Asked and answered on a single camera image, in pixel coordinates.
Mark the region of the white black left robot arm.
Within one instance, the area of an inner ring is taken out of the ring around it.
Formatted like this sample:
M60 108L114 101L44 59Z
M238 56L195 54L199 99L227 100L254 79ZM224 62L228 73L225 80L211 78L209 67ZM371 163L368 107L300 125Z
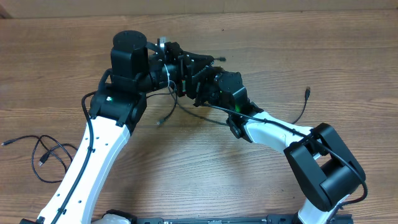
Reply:
M135 30L113 37L111 68L83 110L86 129L61 184L36 223L90 223L98 196L121 149L147 106L147 94L185 85L214 61L183 51L176 42L156 44Z

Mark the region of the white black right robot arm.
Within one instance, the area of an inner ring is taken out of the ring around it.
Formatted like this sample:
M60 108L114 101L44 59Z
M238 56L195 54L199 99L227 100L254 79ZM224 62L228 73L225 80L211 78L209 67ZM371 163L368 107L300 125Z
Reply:
M206 66L188 69L183 79L183 92L195 106L228 114L226 124L236 138L285 155L306 197L292 223L335 223L338 210L368 196L363 168L329 124L312 128L272 117L248 98L239 72Z

